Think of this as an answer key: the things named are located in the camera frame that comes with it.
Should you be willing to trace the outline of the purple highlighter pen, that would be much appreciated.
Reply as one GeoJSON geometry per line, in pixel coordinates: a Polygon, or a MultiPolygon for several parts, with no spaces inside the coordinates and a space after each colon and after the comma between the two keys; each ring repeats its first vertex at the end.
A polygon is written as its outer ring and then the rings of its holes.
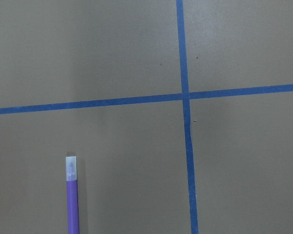
{"type": "Polygon", "coordinates": [[[69,234],[79,234],[79,205],[77,181],[77,157],[65,158],[67,225],[69,234]]]}

